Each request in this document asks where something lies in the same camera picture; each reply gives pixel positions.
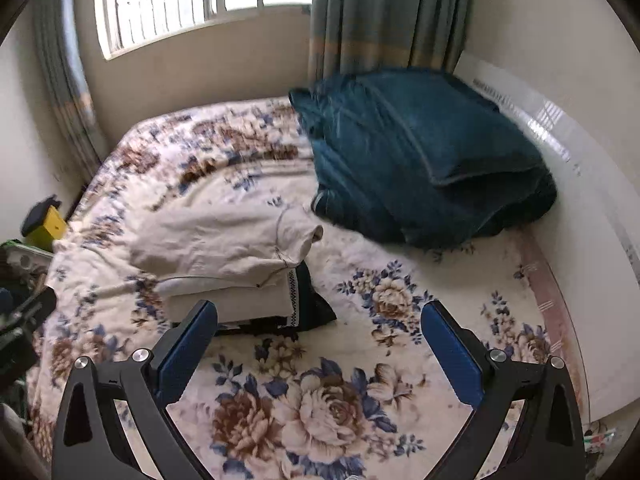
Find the beige small garment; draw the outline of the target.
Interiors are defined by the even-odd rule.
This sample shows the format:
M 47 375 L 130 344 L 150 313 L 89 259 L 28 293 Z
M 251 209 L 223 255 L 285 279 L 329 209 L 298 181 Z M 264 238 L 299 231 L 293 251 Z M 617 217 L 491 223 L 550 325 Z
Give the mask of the beige small garment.
M 271 285 L 304 262 L 323 228 L 302 207 L 208 204 L 159 211 L 117 205 L 70 225 L 48 283 L 115 286 L 142 275 L 163 296 Z

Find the yellow box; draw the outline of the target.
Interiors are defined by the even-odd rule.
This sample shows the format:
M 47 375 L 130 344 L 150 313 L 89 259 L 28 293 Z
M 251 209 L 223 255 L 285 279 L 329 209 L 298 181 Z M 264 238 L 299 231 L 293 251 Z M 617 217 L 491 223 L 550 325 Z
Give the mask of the yellow box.
M 67 228 L 58 210 L 60 205 L 56 195 L 51 195 L 32 207 L 21 226 L 21 236 L 27 244 L 53 252 L 53 244 L 64 236 Z

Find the white bed headboard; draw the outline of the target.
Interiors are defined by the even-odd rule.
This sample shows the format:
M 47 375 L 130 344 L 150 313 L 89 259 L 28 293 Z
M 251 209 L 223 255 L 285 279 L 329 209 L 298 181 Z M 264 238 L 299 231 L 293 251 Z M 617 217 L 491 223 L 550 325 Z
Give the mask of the white bed headboard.
M 469 53 L 454 73 L 494 101 L 551 170 L 558 198 L 532 234 L 570 322 L 584 417 L 611 415 L 639 396 L 639 196 L 578 122 L 521 79 Z

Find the white folded garment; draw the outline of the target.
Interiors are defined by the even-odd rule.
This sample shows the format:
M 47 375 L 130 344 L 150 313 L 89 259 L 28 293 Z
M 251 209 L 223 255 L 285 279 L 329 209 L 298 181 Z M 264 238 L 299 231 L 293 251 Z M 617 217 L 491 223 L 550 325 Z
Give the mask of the white folded garment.
M 297 278 L 293 270 L 265 285 L 241 285 L 204 276 L 176 276 L 158 280 L 155 291 L 168 318 L 181 321 L 201 300 L 215 305 L 221 323 L 258 318 L 289 318 L 297 309 Z

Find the black folded garment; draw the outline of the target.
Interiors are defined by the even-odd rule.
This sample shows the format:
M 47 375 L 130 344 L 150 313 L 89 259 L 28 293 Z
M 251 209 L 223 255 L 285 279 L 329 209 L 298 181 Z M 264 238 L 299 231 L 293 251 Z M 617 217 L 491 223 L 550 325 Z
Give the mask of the black folded garment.
M 219 323 L 216 335 L 285 335 L 308 332 L 336 320 L 331 306 L 314 289 L 306 263 L 288 271 L 283 290 L 284 300 L 292 307 L 288 316 L 267 316 L 254 320 Z

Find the teal folded quilt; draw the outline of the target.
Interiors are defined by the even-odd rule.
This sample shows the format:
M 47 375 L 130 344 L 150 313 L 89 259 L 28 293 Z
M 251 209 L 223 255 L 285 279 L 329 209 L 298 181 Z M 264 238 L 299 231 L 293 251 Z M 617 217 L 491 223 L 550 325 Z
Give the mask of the teal folded quilt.
M 314 152 L 312 210 L 375 242 L 453 248 L 534 222 L 556 200 L 535 144 L 450 74 L 337 74 L 288 98 Z

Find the teal left curtain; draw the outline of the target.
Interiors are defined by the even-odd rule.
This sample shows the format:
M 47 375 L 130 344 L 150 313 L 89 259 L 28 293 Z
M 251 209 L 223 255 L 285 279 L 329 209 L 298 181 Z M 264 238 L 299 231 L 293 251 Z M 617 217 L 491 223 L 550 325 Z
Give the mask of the teal left curtain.
M 35 0 L 35 40 L 49 102 L 81 179 L 90 183 L 110 154 L 82 65 L 74 0 Z

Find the teal curtain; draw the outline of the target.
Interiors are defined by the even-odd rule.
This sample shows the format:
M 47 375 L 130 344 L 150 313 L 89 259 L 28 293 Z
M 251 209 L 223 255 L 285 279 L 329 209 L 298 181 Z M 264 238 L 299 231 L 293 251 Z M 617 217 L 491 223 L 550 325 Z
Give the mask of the teal curtain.
M 312 0 L 308 78 L 394 67 L 451 72 L 471 0 Z
M 49 102 L 81 179 L 90 183 L 110 154 L 82 65 L 74 0 L 35 0 L 35 40 Z

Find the teal right curtain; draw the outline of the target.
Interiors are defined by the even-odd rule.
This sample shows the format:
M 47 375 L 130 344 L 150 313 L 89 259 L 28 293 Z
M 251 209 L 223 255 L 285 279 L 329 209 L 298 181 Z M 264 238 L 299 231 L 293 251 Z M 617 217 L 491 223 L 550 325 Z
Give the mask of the teal right curtain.
M 451 72 L 471 0 L 312 0 L 308 78 L 394 67 Z

